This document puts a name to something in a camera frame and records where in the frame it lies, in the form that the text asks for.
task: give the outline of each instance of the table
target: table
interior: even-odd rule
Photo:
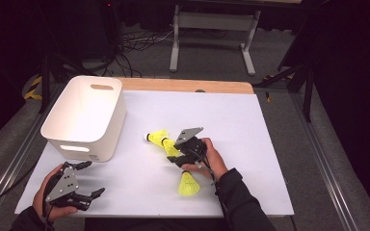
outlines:
[[[294,214],[275,150],[250,84],[120,79],[127,116],[115,155],[109,162],[93,163],[77,172],[78,193],[90,194],[102,187],[106,191],[88,211],[79,211],[74,216],[220,218],[222,210],[211,180],[194,174],[200,184],[200,192],[191,197],[179,195],[176,189],[181,169],[166,159],[160,147],[143,140],[144,133],[162,128],[166,128],[176,139],[181,129],[197,126],[204,127],[198,136],[211,138],[226,165],[237,167],[242,173],[251,193],[259,199],[268,216]],[[200,89],[208,92],[185,92]],[[66,160],[50,143],[45,147],[18,202],[17,214],[31,204],[44,176],[64,161],[78,163]]]

